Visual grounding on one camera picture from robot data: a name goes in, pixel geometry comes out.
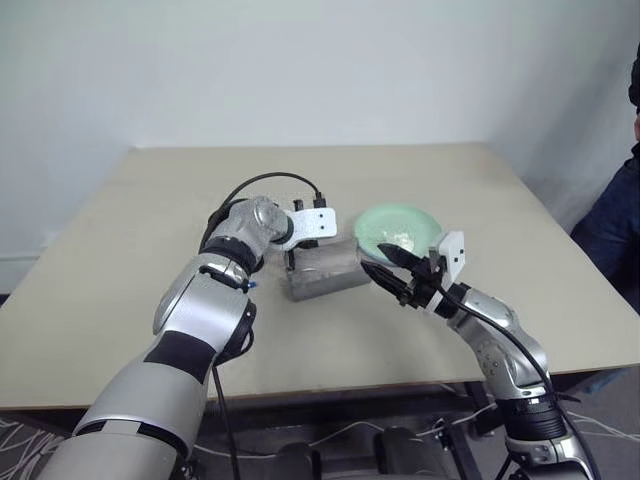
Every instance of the white cable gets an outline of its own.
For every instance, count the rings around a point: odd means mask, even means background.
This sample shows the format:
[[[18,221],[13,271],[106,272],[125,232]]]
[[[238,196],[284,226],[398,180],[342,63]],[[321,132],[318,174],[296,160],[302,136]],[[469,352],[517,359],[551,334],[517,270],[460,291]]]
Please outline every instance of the white cable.
[[[626,437],[621,437],[620,435],[616,435],[614,433],[585,432],[584,430],[581,430],[581,431],[584,435],[593,435],[594,437],[609,437],[609,438],[617,438],[618,440],[633,441]]]
[[[451,424],[452,425],[458,425],[460,423],[464,423],[464,422],[468,422],[470,420],[473,420],[478,415],[480,415],[482,412],[490,410],[490,409],[494,408],[495,406],[496,406],[495,403],[491,403],[491,404],[487,405],[486,407],[481,408],[480,410],[475,412],[473,415],[469,415],[468,417],[464,417],[464,418],[460,418],[458,420],[455,420],[454,422],[451,422]],[[315,447],[317,445],[320,445],[321,443],[327,442],[327,441],[331,440],[332,438],[337,437],[341,433],[344,433],[347,430],[351,430],[352,428],[357,427],[359,425],[365,425],[365,426],[373,428],[374,430],[377,430],[379,432],[384,432],[384,428],[381,427],[380,425],[376,425],[375,423],[362,422],[362,421],[361,422],[353,422],[353,423],[347,425],[346,427],[343,427],[340,430],[338,430],[336,432],[333,432],[331,435],[327,435],[326,437],[323,437],[320,440],[316,440],[314,442],[309,443],[309,446],[310,447]],[[418,434],[416,434],[416,436],[417,437],[422,437],[422,436],[428,435],[430,433],[439,432],[439,431],[441,431],[443,429],[444,429],[444,427],[433,428],[431,430],[427,430],[426,432],[418,433]],[[205,448],[205,447],[203,447],[201,445],[194,445],[193,448],[196,449],[196,450],[200,450],[201,452],[210,453],[211,455],[217,455],[219,457],[229,458],[231,456],[228,452],[220,452],[218,450],[211,450],[210,448]],[[238,455],[238,459],[239,460],[267,460],[267,459],[275,458],[275,457],[276,457],[275,453],[271,453],[271,454],[267,454],[267,455]]]
[[[0,443],[0,448],[4,447],[7,442],[9,442],[9,440],[11,440],[11,438],[22,429],[22,427],[22,425],[18,425],[16,428],[14,428],[11,433],[7,435],[4,440],[2,440],[2,443]]]
[[[11,480],[14,475],[18,473],[18,471],[20,471],[21,468],[25,467],[36,455],[40,454],[40,450],[44,448],[53,438],[55,438],[55,435],[51,433],[46,434],[38,441],[35,448],[31,450],[31,452],[29,452],[29,447],[35,441],[35,437],[36,435],[34,435],[29,441],[29,444],[25,448],[24,452],[22,452],[20,460],[18,460],[18,462],[13,467],[0,473],[0,480]]]
[[[631,440],[633,442],[640,443],[640,436],[637,436],[635,434],[624,433],[624,432],[621,432],[620,430],[617,430],[615,428],[606,427],[605,425],[601,424],[597,420],[593,421],[593,420],[578,419],[578,420],[575,420],[575,422],[576,423],[587,423],[587,424],[591,424],[591,425],[596,425],[596,426],[606,430],[607,432],[611,433],[612,435],[616,435],[618,437],[626,438],[627,440]]]
[[[473,415],[469,415],[468,417],[463,417],[463,418],[459,418],[458,420],[455,420],[453,422],[451,422],[451,425],[459,425],[461,423],[465,423],[465,422],[469,422],[471,420],[473,420],[474,418],[476,418],[478,415],[480,415],[482,412],[486,412],[487,410],[491,410],[493,408],[496,407],[495,403],[490,403],[489,405],[482,407],[480,410],[478,410],[477,412],[475,412]],[[442,430],[444,430],[444,426],[443,427],[436,427],[436,428],[432,428],[430,430],[427,430],[426,432],[420,432],[420,433],[416,433],[416,437],[424,437],[425,435],[430,435],[432,433],[438,433]]]
[[[29,443],[29,440],[31,440],[32,438],[37,437],[38,435],[40,435],[40,433],[42,433],[42,432],[34,433],[29,438],[27,438],[26,440],[22,440],[21,442],[14,443],[12,445],[7,445],[6,447],[2,447],[2,448],[0,448],[0,453],[6,452],[8,450],[13,450],[14,448],[20,447],[20,446],[24,445],[25,443]]]
[[[51,440],[49,443],[47,443],[44,447],[42,447],[42,451],[41,453],[43,455],[48,455],[50,453],[53,453],[62,442],[64,442],[66,440],[65,437],[55,437],[53,440]]]
[[[200,445],[194,445],[193,448],[196,450],[200,450],[201,452],[207,452],[211,455],[217,455],[219,457],[230,458],[231,455],[227,452],[218,452],[217,450],[211,450],[210,448],[205,448]],[[267,460],[269,458],[276,458],[276,454],[269,455],[237,455],[238,460]]]
[[[374,430],[377,430],[379,432],[384,432],[384,428],[382,428],[379,425],[376,425],[375,423],[370,423],[370,422],[353,422],[351,425],[347,425],[344,428],[341,428],[340,430],[338,430],[337,432],[333,432],[331,435],[327,435],[324,438],[321,438],[320,440],[316,440],[315,442],[311,442],[309,444],[310,447],[315,447],[316,445],[320,445],[321,443],[324,443],[328,440],[331,440],[334,437],[337,437],[338,435],[340,435],[341,433],[346,432],[347,430],[351,430],[354,427],[357,427],[358,425],[366,425],[367,427],[371,427]]]
[[[466,397],[466,395],[463,395],[462,393],[458,392],[455,388],[450,387],[446,383],[439,383],[438,386],[440,388],[444,388],[447,392],[451,392],[454,395],[457,395],[458,397]]]
[[[14,473],[16,473],[18,470],[20,470],[20,468],[23,465],[23,461],[25,459],[25,456],[27,455],[27,452],[29,451],[29,447],[35,441],[36,437],[37,437],[37,434],[34,434],[31,437],[29,437],[29,442],[27,443],[27,446],[23,450],[22,455],[20,456],[20,459],[13,466],[11,466],[11,468],[9,468],[9,469],[5,470],[4,472],[0,473],[0,480],[8,480],[13,476]]]
[[[594,425],[599,426],[600,428],[603,428],[604,430],[607,430],[610,433],[613,433],[614,435],[620,435],[622,437],[628,438],[630,440],[633,441],[638,441],[640,442],[640,434],[637,433],[625,433],[622,432],[620,430],[618,430],[617,428],[613,428],[605,423],[602,423],[599,420],[596,420],[595,418],[591,418],[588,417],[586,415],[580,415],[579,413],[575,413],[575,412],[568,412],[569,415],[578,418],[578,420],[576,420],[577,423],[592,423]]]
[[[35,457],[33,457],[20,473],[18,480],[29,480],[31,478],[31,474],[33,473],[33,470],[36,468],[36,465],[38,464],[41,458],[42,458],[42,455],[39,453]]]

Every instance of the floor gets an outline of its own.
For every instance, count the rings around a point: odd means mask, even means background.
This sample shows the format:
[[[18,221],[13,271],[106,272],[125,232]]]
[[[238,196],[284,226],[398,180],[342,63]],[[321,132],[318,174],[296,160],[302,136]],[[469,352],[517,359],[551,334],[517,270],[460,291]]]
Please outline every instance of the floor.
[[[596,418],[610,426],[625,432],[640,432],[640,367],[626,369],[610,384],[595,394],[580,393],[577,395],[582,400],[581,404],[570,403],[569,410]],[[437,418],[425,414],[420,417],[392,417],[372,420],[380,426],[407,426],[414,431],[429,429]],[[598,461],[603,479],[637,479],[640,478],[640,443],[633,443],[619,438],[601,436],[605,433],[602,429],[585,423],[579,424],[585,432],[595,432],[599,435],[589,435],[587,438]],[[236,443],[241,450],[241,455],[253,456],[256,454],[271,453],[279,447],[299,441],[312,442],[323,438],[345,424],[326,424],[321,426],[298,426],[278,428],[260,431],[245,431],[236,435]],[[24,445],[9,451],[2,451],[6,446],[28,440],[35,430],[24,426],[7,445],[2,446],[3,430],[0,429],[0,479],[8,479],[7,469],[20,458],[24,451]],[[356,473],[375,473],[376,464],[372,455],[373,436],[376,431],[366,425],[352,428],[338,435],[316,449],[323,459],[323,478],[332,479],[338,476],[353,475]],[[42,439],[45,433],[41,433],[36,439]],[[203,436],[198,439],[198,444],[220,452],[226,451],[226,443],[223,436]],[[432,449],[439,451],[439,443],[433,442]],[[471,440],[471,449],[485,478],[494,478],[505,458],[502,429],[495,432],[493,437],[481,440]],[[199,452],[197,457],[200,468],[203,469],[202,479],[230,479],[231,469],[227,458]],[[46,462],[47,456],[38,463],[33,475]],[[452,460],[444,453],[441,459],[445,471],[453,472]],[[240,468],[243,480],[268,479],[269,459],[243,459]],[[14,479],[19,478],[21,472],[16,472]]]

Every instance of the person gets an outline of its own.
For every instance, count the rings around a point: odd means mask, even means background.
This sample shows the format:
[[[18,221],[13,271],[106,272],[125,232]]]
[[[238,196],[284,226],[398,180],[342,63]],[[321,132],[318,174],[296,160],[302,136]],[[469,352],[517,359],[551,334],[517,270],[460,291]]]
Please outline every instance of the person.
[[[640,45],[629,99],[636,106],[633,157],[616,172],[571,238],[640,314]]]

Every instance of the beige tabletop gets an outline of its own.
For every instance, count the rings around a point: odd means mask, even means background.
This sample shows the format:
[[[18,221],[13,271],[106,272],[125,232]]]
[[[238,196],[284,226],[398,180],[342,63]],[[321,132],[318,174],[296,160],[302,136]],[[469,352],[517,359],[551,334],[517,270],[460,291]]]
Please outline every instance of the beige tabletop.
[[[359,212],[405,202],[466,236],[460,280],[510,304],[552,372],[640,363],[640,319],[508,166],[482,145],[132,151],[0,309],[0,407],[88,405],[152,340],[158,300],[237,184],[312,179],[340,236]],[[310,200],[290,179],[249,194]],[[256,342],[221,368],[229,396],[480,379],[444,321],[374,284],[291,303],[282,259],[254,279]]]

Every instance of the silver robot arm segment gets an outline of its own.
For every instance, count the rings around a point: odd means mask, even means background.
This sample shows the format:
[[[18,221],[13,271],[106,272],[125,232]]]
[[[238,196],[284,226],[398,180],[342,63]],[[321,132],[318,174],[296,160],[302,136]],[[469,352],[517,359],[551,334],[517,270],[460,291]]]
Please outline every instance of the silver robot arm segment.
[[[447,319],[448,326],[473,349],[504,421],[509,455],[521,467],[512,478],[593,480],[588,457],[579,439],[568,431],[555,394],[547,391],[533,364],[500,328],[522,344],[548,379],[547,357],[540,344],[525,333],[506,304],[454,283],[464,265],[462,233],[441,237],[425,258],[396,245],[378,247],[395,265],[408,269],[413,279],[407,284],[386,268],[363,262],[369,276],[402,306],[425,308]]]
[[[335,235],[335,212],[313,210],[291,219],[266,197],[234,204],[160,301],[152,345],[111,380],[39,478],[169,478],[193,450],[212,365],[236,356],[251,329],[248,282],[266,250]],[[319,210],[322,225],[310,220]]]

